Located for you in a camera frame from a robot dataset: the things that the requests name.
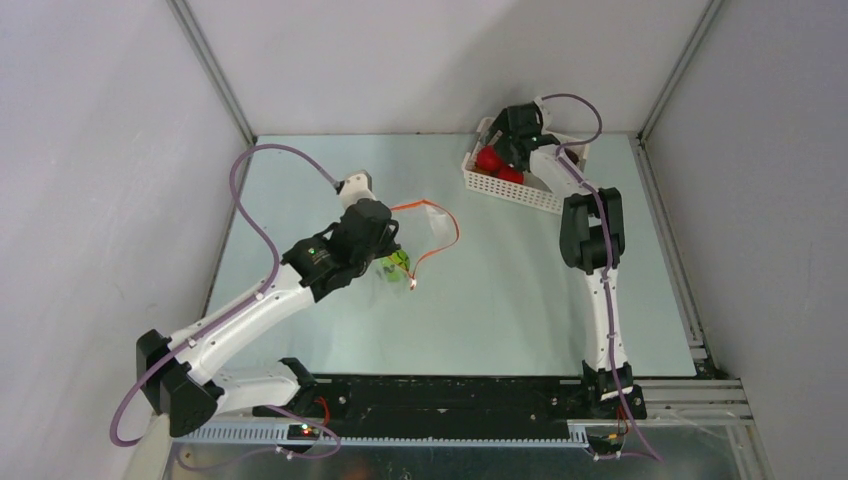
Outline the green toy watermelon ball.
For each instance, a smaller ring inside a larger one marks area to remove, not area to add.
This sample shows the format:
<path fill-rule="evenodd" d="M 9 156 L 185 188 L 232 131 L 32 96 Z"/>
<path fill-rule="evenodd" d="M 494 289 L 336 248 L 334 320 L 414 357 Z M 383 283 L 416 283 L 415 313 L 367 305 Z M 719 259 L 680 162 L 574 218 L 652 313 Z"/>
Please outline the green toy watermelon ball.
<path fill-rule="evenodd" d="M 381 277 L 390 283 L 401 282 L 409 278 L 410 258 L 405 250 L 398 249 L 391 255 L 380 259 Z"/>

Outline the clear zip bag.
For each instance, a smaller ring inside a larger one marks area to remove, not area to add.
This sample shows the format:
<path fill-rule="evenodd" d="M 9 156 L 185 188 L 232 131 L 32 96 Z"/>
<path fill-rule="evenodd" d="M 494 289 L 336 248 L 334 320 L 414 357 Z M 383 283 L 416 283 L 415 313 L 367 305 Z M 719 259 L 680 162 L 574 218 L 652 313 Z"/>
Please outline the clear zip bag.
<path fill-rule="evenodd" d="M 399 223 L 396 240 L 410 258 L 409 278 L 397 283 L 387 282 L 378 273 L 381 258 L 374 260 L 365 276 L 365 306 L 370 309 L 382 308 L 418 291 L 423 267 L 456 245 L 461 235 L 456 216 L 432 200 L 398 204 L 391 211 Z"/>

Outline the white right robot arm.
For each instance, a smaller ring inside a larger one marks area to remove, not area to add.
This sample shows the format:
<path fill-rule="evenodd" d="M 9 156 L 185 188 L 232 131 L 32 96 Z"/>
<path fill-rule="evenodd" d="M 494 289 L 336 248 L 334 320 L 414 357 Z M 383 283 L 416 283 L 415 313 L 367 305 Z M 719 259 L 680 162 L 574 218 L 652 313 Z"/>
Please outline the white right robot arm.
<path fill-rule="evenodd" d="M 624 346 L 617 276 L 626 241 L 623 201 L 591 182 L 574 160 L 573 143 L 548 128 L 540 101 L 507 106 L 482 134 L 507 166 L 540 180 L 562 203 L 559 250 L 576 280 L 586 331 L 581 402 L 596 418 L 636 419 L 641 398 Z"/>

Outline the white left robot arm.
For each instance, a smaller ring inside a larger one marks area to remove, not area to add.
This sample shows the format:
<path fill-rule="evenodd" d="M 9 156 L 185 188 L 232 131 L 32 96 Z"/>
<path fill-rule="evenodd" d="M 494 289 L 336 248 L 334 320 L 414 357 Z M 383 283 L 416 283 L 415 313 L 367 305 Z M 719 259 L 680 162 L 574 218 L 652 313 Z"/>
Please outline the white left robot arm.
<path fill-rule="evenodd" d="M 348 206 L 339 221 L 278 256 L 268 277 L 228 306 L 165 336 L 152 329 L 136 342 L 140 389 L 169 434 L 184 437 L 224 412 L 263 406 L 304 416 L 316 403 L 311 374 L 295 359 L 255 375 L 223 366 L 285 318 L 347 287 L 371 263 L 395 253 L 399 224 L 373 199 Z"/>

